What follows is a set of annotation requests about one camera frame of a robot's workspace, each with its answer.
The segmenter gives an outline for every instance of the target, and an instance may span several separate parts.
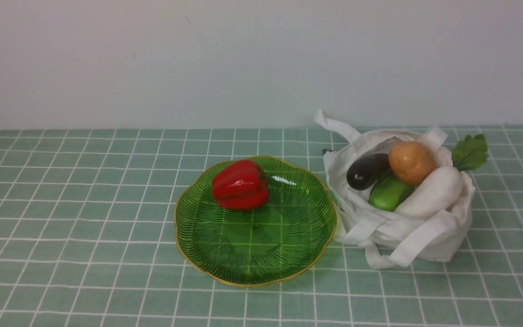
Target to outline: plate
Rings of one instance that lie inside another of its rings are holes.
[[[187,262],[233,286],[264,286],[296,277],[324,253],[336,212],[322,182],[275,157],[251,157],[266,172],[270,199],[251,211],[219,207],[213,177],[218,163],[183,192],[175,208],[176,241]]]

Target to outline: white tote bag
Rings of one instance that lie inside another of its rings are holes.
[[[355,160],[372,153],[388,153],[392,145],[401,140],[423,143],[434,153],[440,166],[452,166],[451,152],[442,146],[447,134],[439,128],[430,128],[425,134],[407,130],[373,130],[360,134],[348,124],[326,117],[322,110],[316,113],[314,121],[350,143],[338,152],[324,155],[326,183],[340,204],[334,239],[365,248],[366,259],[373,269],[408,267],[415,257],[450,261],[471,226],[475,187],[466,173],[461,172],[463,190],[457,201],[427,220],[372,207],[369,204],[372,186],[357,191],[346,181],[346,171]],[[380,255],[377,245],[394,251]]]

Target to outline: leafy vegetable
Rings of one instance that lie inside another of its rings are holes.
[[[459,171],[476,170],[488,160],[488,143],[483,134],[466,136],[452,151],[453,166]]]

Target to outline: dark object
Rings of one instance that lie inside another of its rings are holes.
[[[389,155],[375,153],[357,159],[346,172],[346,181],[355,190],[366,190],[390,169]]]
[[[389,169],[372,188],[369,203],[380,210],[394,211],[414,189],[415,186],[404,184]]]

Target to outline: bag handle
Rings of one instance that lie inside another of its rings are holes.
[[[355,151],[357,150],[355,145],[360,137],[360,133],[351,125],[329,118],[322,109],[318,110],[314,115],[314,122],[331,132],[337,132],[340,136],[344,137],[353,148],[355,148]]]
[[[406,268],[436,238],[458,228],[457,218],[442,210],[409,234],[391,255],[380,255],[376,244],[368,245],[365,249],[367,262],[373,269],[386,269],[396,265]]]

